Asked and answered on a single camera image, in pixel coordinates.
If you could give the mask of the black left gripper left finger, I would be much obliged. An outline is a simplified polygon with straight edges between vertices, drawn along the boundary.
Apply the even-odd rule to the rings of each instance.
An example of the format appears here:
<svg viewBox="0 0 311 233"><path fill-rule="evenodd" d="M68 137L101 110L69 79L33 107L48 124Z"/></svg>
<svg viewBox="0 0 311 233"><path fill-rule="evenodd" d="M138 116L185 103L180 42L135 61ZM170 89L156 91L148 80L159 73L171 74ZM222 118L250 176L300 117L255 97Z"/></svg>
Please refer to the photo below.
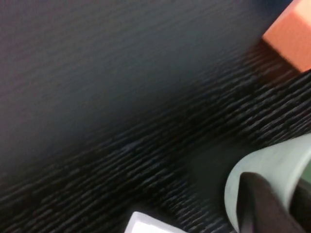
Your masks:
<svg viewBox="0 0 311 233"><path fill-rule="evenodd" d="M305 233L261 175L244 172L238 190L240 233Z"/></svg>

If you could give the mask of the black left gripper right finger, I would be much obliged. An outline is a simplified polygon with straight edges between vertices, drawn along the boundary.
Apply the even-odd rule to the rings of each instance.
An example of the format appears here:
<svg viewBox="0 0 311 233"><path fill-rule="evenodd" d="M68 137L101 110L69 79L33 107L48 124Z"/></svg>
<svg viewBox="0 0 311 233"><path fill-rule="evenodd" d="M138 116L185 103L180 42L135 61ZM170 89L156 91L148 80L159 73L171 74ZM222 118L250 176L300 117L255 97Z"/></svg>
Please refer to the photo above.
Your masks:
<svg viewBox="0 0 311 233"><path fill-rule="evenodd" d="M291 214L298 224L307 232L311 232L311 184L300 179L294 192Z"/></svg>

